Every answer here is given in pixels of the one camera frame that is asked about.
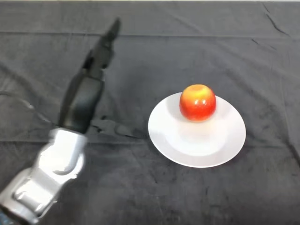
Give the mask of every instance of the white plate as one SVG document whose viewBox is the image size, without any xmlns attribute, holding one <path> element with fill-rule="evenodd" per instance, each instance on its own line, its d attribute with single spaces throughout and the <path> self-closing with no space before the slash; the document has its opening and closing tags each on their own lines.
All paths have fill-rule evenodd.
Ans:
<svg viewBox="0 0 300 225">
<path fill-rule="evenodd" d="M 239 112 L 216 96 L 213 116 L 205 122 L 191 122 L 181 115 L 180 95 L 166 97 L 150 115 L 148 131 L 155 147 L 170 160 L 190 167 L 217 166 L 235 157 L 246 138 Z"/>
</svg>

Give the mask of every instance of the dark gray cloth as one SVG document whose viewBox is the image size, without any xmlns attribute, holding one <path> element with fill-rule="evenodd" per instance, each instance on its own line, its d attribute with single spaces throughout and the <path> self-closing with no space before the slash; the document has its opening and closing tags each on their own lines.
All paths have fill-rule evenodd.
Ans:
<svg viewBox="0 0 300 225">
<path fill-rule="evenodd" d="M 147 132 L 151 110 L 194 83 L 241 113 L 242 151 L 195 169 L 149 140 L 90 129 L 87 164 L 42 224 L 300 224 L 300 4 L 0 2 L 0 90 L 52 121 L 89 49 L 123 27 L 96 116 Z M 0 188 L 30 166 L 51 126 L 0 97 Z"/>
</svg>

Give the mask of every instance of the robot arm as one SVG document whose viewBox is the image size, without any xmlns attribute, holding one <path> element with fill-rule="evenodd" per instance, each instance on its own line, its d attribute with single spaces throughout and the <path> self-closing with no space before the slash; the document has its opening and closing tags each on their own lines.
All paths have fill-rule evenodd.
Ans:
<svg viewBox="0 0 300 225">
<path fill-rule="evenodd" d="M 0 225 L 33 225 L 56 202 L 63 186 L 84 165 L 85 133 L 104 88 L 105 69 L 113 57 L 119 19 L 88 54 L 71 81 L 62 104 L 59 128 L 50 133 L 32 168 L 21 171 L 0 194 Z"/>
</svg>

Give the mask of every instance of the apple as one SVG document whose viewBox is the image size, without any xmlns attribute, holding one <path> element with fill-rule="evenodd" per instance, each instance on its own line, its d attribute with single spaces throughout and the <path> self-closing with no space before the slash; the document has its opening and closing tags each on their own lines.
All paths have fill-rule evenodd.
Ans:
<svg viewBox="0 0 300 225">
<path fill-rule="evenodd" d="M 208 120 L 216 110 L 216 96 L 207 86 L 194 84 L 184 89 L 180 96 L 181 114 L 191 121 Z"/>
</svg>

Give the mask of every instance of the red apple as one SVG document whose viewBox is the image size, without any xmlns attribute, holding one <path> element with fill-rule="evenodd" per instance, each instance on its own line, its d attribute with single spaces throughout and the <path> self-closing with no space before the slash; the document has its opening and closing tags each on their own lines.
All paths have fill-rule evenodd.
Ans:
<svg viewBox="0 0 300 225">
<path fill-rule="evenodd" d="M 191 85 L 182 92 L 179 107 L 181 114 L 188 120 L 204 121 L 216 110 L 216 96 L 205 85 Z"/>
</svg>

